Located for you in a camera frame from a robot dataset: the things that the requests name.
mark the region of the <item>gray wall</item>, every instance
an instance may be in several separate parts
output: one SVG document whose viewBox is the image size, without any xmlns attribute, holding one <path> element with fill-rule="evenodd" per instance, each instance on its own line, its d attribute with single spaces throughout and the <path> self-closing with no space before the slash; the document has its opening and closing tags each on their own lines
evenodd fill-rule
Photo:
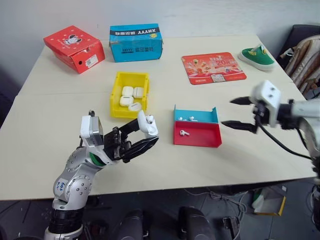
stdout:
<svg viewBox="0 0 320 240">
<path fill-rule="evenodd" d="M 141 23 L 165 38 L 257 34 L 275 56 L 291 26 L 318 24 L 319 12 L 320 0 L 0 0 L 0 87 L 17 92 L 43 37 L 69 25 L 102 40 L 110 25 Z"/>
</svg>

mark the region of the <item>white table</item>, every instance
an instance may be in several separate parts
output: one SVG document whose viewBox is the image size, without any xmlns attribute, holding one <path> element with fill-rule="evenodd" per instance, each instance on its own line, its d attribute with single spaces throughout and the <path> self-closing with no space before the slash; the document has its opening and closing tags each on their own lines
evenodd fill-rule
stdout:
<svg viewBox="0 0 320 240">
<path fill-rule="evenodd" d="M 291 155 L 262 131 L 252 134 L 220 125 L 219 148 L 173 145 L 173 109 L 210 111 L 219 121 L 253 123 L 252 107 L 229 103 L 248 96 L 262 80 L 273 82 L 282 100 L 303 97 L 284 71 L 262 72 L 238 61 L 246 80 L 191 85 L 181 56 L 230 52 L 233 56 L 260 42 L 255 35 L 164 39 L 161 59 L 114 63 L 107 58 L 77 74 L 45 47 L 15 98 L 0 129 L 0 200 L 53 197 L 52 186 L 79 144 L 81 117 L 95 110 L 104 133 L 129 120 L 111 118 L 109 95 L 117 71 L 150 75 L 148 114 L 153 114 L 159 141 L 130 163 L 106 167 L 95 177 L 91 194 L 109 194 L 200 186 L 249 184 L 315 176 L 309 160 Z M 308 154 L 295 131 L 269 129 L 287 147 Z M 129 139 L 138 141 L 142 133 Z"/>
</svg>

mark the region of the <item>red shoebox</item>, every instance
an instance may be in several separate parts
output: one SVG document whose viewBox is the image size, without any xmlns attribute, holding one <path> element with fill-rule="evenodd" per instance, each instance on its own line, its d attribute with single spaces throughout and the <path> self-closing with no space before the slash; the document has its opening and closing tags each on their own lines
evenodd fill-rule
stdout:
<svg viewBox="0 0 320 240">
<path fill-rule="evenodd" d="M 105 59 L 104 49 L 99 39 L 73 25 L 43 40 L 58 59 L 79 74 Z"/>
</svg>

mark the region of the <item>blue cardboard box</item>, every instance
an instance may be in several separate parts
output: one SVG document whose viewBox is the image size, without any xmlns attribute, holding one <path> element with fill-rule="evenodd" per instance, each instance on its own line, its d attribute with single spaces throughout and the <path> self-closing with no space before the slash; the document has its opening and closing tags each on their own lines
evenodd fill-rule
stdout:
<svg viewBox="0 0 320 240">
<path fill-rule="evenodd" d="M 159 59 L 162 44 L 157 23 L 110 26 L 109 46 L 115 62 Z"/>
</svg>

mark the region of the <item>shoe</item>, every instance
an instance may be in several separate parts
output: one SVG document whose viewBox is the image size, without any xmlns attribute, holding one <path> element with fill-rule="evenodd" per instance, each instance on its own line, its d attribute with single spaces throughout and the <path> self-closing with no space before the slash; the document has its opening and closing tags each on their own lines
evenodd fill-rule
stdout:
<svg viewBox="0 0 320 240">
<path fill-rule="evenodd" d="M 262 71 L 271 71 L 276 65 L 262 44 L 242 50 L 238 58 Z"/>
</svg>

